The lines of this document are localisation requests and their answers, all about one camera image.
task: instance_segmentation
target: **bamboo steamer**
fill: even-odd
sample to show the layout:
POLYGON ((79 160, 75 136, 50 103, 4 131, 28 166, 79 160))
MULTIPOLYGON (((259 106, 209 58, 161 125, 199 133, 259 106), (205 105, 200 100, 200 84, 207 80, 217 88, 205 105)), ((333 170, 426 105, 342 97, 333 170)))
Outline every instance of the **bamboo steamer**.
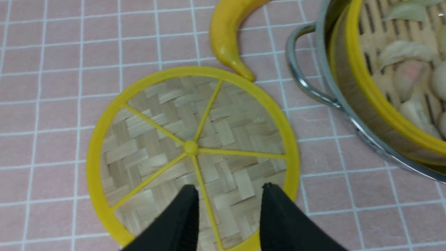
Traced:
MULTIPOLYGON (((427 8, 428 22, 393 20, 382 22, 397 0, 352 0, 337 20, 329 44, 332 75, 341 93, 361 120, 390 147, 422 164, 446 166, 446 142, 418 129, 396 108, 401 104, 392 87, 396 65, 380 71, 378 57, 387 45, 408 40, 427 45, 434 59, 432 71, 444 60, 436 34, 445 25, 441 15, 446 4, 427 8)), ((416 92, 425 99, 425 111, 435 124, 444 111, 430 90, 430 79, 416 92)))
POLYGON ((198 250, 256 251, 262 186, 294 199, 299 153, 279 106, 244 78, 179 67, 118 95, 93 132, 87 182, 105 228, 130 243, 193 184, 200 199, 198 250))

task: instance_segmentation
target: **metal pot handle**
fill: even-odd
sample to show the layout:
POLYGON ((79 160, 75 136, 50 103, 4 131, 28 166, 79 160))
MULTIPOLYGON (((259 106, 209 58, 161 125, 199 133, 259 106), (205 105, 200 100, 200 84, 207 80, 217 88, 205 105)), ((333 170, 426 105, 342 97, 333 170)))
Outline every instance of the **metal pot handle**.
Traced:
POLYGON ((293 78, 296 80, 297 86, 310 98, 316 100, 317 102, 326 104, 328 106, 342 109, 342 106, 339 102, 333 98, 328 96, 327 94, 319 91, 313 85, 311 85, 308 80, 305 78, 302 70, 297 64, 296 54, 294 53, 294 48, 296 47, 296 41, 303 35, 312 33, 316 31, 316 22, 311 22, 306 25, 302 25, 297 27, 291 35, 288 37, 285 46, 285 54, 286 60, 288 62, 288 68, 293 75, 293 78))

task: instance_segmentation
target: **toy banana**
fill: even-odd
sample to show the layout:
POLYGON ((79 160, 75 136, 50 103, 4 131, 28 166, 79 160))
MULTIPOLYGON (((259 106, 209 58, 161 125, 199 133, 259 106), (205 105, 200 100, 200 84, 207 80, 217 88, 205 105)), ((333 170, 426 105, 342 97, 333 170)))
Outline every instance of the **toy banana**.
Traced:
POLYGON ((269 1, 220 0, 211 18, 209 40, 215 57, 250 81, 254 81, 255 76, 240 59, 237 30, 249 14, 269 1))

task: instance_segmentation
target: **metal pot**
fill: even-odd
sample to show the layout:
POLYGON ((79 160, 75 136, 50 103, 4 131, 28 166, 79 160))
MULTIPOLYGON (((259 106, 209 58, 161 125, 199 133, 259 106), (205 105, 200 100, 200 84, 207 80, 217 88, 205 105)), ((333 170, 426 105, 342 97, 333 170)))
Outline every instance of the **metal pot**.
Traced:
POLYGON ((353 125, 356 135, 369 146, 375 153, 385 160, 418 175, 428 177, 446 184, 446 170, 444 167, 426 166, 412 161, 400 153, 396 152, 386 142, 378 138, 365 123, 358 117, 351 106, 347 103, 340 89, 338 88, 330 71, 327 58, 327 41, 330 39, 331 30, 340 16, 341 12, 348 6, 349 1, 345 0, 325 0, 319 12, 319 18, 315 22, 302 25, 296 28, 288 37, 285 54, 289 70, 296 80, 297 86, 310 98, 340 110, 348 116, 348 121, 353 125), (331 89, 334 97, 327 95, 310 84, 297 64, 294 53, 296 41, 303 35, 315 33, 317 61, 325 79, 326 84, 331 89))

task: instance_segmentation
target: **stainless steel rim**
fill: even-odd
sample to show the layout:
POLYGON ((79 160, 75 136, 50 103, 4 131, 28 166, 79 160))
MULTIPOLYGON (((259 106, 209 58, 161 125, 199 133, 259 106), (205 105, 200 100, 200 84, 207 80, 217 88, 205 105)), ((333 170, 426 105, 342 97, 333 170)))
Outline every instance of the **stainless steel rim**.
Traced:
POLYGON ((314 100, 321 102, 325 105, 328 105, 332 108, 336 108, 338 110, 343 111, 347 114, 350 119, 350 122, 353 124, 355 128, 356 135, 360 137, 360 139, 369 146, 375 153, 380 155, 385 160, 395 164, 396 166, 403 168, 407 171, 419 174, 421 176, 437 180, 439 182, 446 184, 446 175, 443 175, 439 172, 436 172, 428 167, 421 165, 420 163, 414 162, 403 155, 396 152, 393 148, 391 148, 388 144, 379 139, 358 117, 358 115, 353 111, 351 106, 347 103, 344 96, 340 92, 335 80, 330 71, 330 67, 328 64, 328 60, 326 57, 326 25, 333 25, 335 22, 335 18, 331 17, 331 23, 326 23, 327 21, 327 13, 331 12, 331 10, 335 10, 340 12, 340 5, 345 6, 344 0, 327 0, 323 1, 321 10, 319 12, 319 18, 316 22, 312 22, 306 25, 302 25, 297 27, 291 35, 288 37, 285 54, 288 62, 289 70, 295 79, 297 86, 309 97, 314 100), (322 72, 322 75, 332 90, 334 97, 330 97, 329 95, 320 92, 314 86, 312 86, 303 75, 301 69, 298 66, 297 58, 294 53, 295 43, 304 34, 315 32, 316 36, 316 50, 318 57, 319 68, 322 72))

